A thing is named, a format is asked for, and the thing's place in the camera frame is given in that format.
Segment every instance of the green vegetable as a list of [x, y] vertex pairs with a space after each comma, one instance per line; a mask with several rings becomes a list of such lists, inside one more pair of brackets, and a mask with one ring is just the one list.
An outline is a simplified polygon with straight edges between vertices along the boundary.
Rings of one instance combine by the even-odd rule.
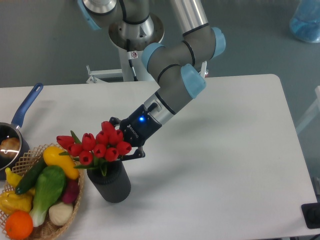
[[25, 173], [15, 188], [15, 194], [20, 195], [26, 193], [29, 189], [36, 185], [40, 173], [45, 169], [47, 164], [43, 157], [33, 165], [29, 171]]
[[66, 185], [66, 175], [59, 166], [47, 166], [39, 175], [35, 184], [33, 209], [30, 212], [33, 226], [44, 223], [48, 209], [56, 203]]

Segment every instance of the yellow pepper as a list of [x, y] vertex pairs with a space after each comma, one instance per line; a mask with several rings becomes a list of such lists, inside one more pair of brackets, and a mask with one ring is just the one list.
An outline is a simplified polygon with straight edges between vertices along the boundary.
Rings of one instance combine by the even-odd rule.
[[[11, 169], [9, 167], [7, 167], [5, 169], [5, 174], [6, 174], [6, 181], [14, 188], [17, 187], [18, 183], [20, 182], [20, 180], [22, 179], [22, 176], [14, 173], [11, 171]], [[35, 195], [36, 190], [35, 188], [31, 188], [28, 192], [28, 194], [31, 194], [32, 196]]]
[[15, 194], [15, 191], [5, 191], [0, 194], [0, 209], [8, 215], [17, 210], [29, 213], [32, 207], [32, 196], [29, 194]]
[[43, 159], [48, 166], [56, 165], [63, 169], [67, 178], [76, 180], [79, 177], [79, 170], [74, 168], [76, 165], [68, 155], [61, 156], [59, 153], [64, 152], [57, 146], [48, 146], [43, 151]]

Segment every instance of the saucepan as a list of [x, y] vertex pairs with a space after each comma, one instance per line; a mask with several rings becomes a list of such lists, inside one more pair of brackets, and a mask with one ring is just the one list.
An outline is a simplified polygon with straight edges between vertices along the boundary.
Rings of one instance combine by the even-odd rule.
[[44, 85], [34, 85], [28, 96], [21, 103], [13, 116], [11, 124], [0, 122], [0, 180], [6, 179], [6, 168], [12, 168], [20, 157], [29, 151], [29, 145], [22, 137], [19, 128], [22, 127], [25, 114], [37, 98]]

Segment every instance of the white table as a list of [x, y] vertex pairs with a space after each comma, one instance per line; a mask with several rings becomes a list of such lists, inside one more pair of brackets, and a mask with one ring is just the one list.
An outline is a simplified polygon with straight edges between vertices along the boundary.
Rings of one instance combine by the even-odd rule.
[[[32, 87], [0, 88], [10, 122]], [[155, 82], [44, 86], [21, 133], [31, 147], [128, 117]], [[105, 202], [86, 179], [61, 239], [251, 240], [314, 235], [301, 205], [316, 197], [279, 78], [207, 78], [207, 88], [125, 162], [129, 197]]]

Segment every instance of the light blue joint cover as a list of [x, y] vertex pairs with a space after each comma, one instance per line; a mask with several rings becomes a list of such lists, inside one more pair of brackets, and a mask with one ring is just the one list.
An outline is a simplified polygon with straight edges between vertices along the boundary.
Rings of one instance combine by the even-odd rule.
[[181, 77], [186, 90], [193, 99], [195, 99], [207, 85], [205, 79], [189, 63], [181, 68]]
[[214, 31], [215, 34], [215, 50], [213, 57], [216, 57], [220, 54], [222, 54], [226, 49], [226, 38], [225, 35], [222, 33], [222, 31], [217, 27], [211, 28]]
[[100, 30], [101, 27], [99, 27], [96, 22], [91, 18], [89, 13], [87, 12], [84, 4], [82, 3], [82, 0], [78, 0], [78, 5], [80, 7], [80, 10], [85, 18], [85, 20], [88, 22], [89, 26], [91, 27], [92, 30]]
[[157, 50], [160, 47], [165, 47], [165, 46], [163, 46], [161, 43], [154, 42], [154, 43], [151, 43], [150, 45], [148, 45], [143, 50], [141, 61], [142, 61], [146, 70], [148, 70], [148, 63], [149, 63], [149, 60], [150, 60], [152, 54], [155, 52], [155, 50]]

